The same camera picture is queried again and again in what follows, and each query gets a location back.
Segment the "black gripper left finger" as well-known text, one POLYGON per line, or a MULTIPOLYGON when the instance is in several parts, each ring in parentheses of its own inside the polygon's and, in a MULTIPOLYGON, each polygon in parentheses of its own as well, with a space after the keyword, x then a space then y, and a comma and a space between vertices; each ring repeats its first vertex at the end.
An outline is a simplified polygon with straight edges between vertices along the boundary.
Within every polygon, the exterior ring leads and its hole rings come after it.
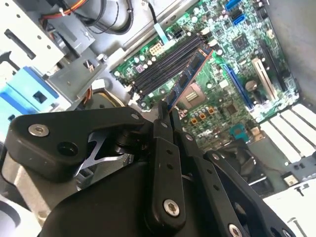
POLYGON ((21 170, 5 178, 33 212, 41 212, 44 201, 49 214, 79 192, 70 185, 96 157, 131 154, 133 163, 180 162, 165 102, 159 103, 153 122, 129 107, 20 116, 9 127, 5 148, 4 161, 14 162, 21 170))

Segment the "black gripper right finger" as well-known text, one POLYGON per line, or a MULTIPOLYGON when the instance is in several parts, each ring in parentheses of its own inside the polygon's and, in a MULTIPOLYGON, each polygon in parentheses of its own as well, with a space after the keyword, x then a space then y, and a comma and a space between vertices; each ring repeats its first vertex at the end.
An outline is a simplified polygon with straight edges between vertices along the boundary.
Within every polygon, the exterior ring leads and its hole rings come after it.
POLYGON ((198 206, 208 227, 219 237, 293 237, 294 232, 217 152, 203 154, 192 135, 181 128, 176 109, 170 112, 180 147, 181 166, 197 187, 198 206))

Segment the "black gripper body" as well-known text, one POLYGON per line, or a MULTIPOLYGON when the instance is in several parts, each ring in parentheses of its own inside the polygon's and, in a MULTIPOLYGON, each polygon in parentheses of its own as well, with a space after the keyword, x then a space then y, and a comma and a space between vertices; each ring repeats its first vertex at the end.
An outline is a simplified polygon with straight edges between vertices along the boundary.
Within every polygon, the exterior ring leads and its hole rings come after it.
POLYGON ((136 162, 59 203, 43 237, 227 237, 228 223, 179 160, 136 162))

